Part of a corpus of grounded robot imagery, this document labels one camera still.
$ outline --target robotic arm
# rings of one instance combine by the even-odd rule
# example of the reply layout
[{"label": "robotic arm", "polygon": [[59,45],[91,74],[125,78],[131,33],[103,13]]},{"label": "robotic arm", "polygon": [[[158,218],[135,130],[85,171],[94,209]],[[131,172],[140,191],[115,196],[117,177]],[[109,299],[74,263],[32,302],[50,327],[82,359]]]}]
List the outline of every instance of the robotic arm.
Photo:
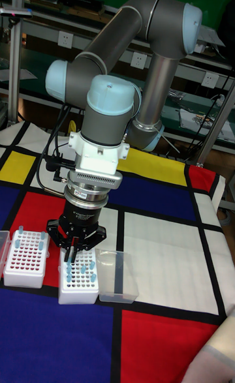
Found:
[{"label": "robotic arm", "polygon": [[[130,145],[146,151],[157,145],[172,79],[179,60],[194,51],[201,20],[201,10],[188,3],[130,0],[72,63],[57,60],[48,69],[47,92],[86,109],[81,131],[69,138],[76,167],[68,174],[65,210],[47,227],[66,258],[71,245],[75,259],[106,237],[98,218],[108,191],[121,183],[118,160],[127,158]],[[153,51],[142,102],[137,86],[108,75],[137,35]]]}]

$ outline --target blue square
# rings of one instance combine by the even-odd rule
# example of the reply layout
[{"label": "blue square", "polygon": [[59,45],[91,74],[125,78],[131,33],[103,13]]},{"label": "blue square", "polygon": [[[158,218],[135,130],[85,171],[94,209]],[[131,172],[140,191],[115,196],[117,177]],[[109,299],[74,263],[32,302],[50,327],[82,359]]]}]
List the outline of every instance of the blue square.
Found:
[{"label": "blue square", "polygon": [[10,210],[12,209],[18,193],[19,189],[0,186],[0,229],[2,229]]},{"label": "blue square", "polygon": [[141,177],[123,177],[117,190],[109,193],[109,203],[146,212],[195,221],[187,188],[168,186]]},{"label": "blue square", "polygon": [[109,383],[113,308],[0,289],[1,383]]}]

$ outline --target plastic lid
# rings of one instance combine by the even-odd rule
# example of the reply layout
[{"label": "plastic lid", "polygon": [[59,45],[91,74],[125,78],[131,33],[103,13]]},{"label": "plastic lid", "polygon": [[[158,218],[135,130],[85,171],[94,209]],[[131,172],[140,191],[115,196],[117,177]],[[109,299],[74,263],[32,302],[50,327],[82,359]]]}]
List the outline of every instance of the plastic lid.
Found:
[{"label": "plastic lid", "polygon": [[134,86],[115,76],[96,76],[88,91],[87,103],[102,115],[125,114],[134,104]]},{"label": "plastic lid", "polygon": [[186,3],[183,9],[183,46],[187,54],[192,54],[202,23],[202,11]]},{"label": "plastic lid", "polygon": [[95,250],[99,298],[103,302],[132,303],[138,296],[131,255],[123,251]]},{"label": "plastic lid", "polygon": [[50,96],[65,102],[65,85],[68,61],[54,61],[46,73],[46,91]]}]

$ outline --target metal pole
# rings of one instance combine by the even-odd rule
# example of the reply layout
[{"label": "metal pole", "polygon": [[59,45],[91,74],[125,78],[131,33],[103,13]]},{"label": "metal pole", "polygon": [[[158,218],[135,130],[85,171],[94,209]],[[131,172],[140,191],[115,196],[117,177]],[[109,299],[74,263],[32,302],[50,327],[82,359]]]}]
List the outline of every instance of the metal pole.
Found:
[{"label": "metal pole", "polygon": [[[13,8],[23,8],[24,0],[12,0]],[[19,87],[20,87],[20,59],[22,49],[22,19],[11,29],[10,34],[10,73],[8,96],[8,124],[17,122]]]},{"label": "metal pole", "polygon": [[153,54],[137,120],[143,125],[154,125],[161,116],[166,97],[176,73],[179,60]]},{"label": "metal pole", "polygon": [[197,158],[197,166],[203,167],[205,163],[206,157],[208,156],[210,150],[212,149],[216,138],[218,137],[221,129],[223,128],[226,120],[228,119],[228,115],[232,110],[232,107],[235,103],[235,80],[233,81],[231,88],[226,96],[226,99],[213,122],[213,125],[206,136],[202,149]]}]

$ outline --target test tube rack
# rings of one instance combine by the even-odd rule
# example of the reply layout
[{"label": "test tube rack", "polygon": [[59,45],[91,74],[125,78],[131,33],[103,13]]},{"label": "test tube rack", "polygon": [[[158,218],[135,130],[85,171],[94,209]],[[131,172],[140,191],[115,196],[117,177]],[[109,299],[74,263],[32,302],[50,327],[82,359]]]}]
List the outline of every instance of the test tube rack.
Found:
[{"label": "test tube rack", "polygon": [[42,287],[49,240],[45,232],[15,231],[3,272],[5,286]]},{"label": "test tube rack", "polygon": [[95,303],[99,294],[95,249],[78,252],[74,263],[71,263],[71,252],[65,262],[66,251],[60,251],[59,304]]}]

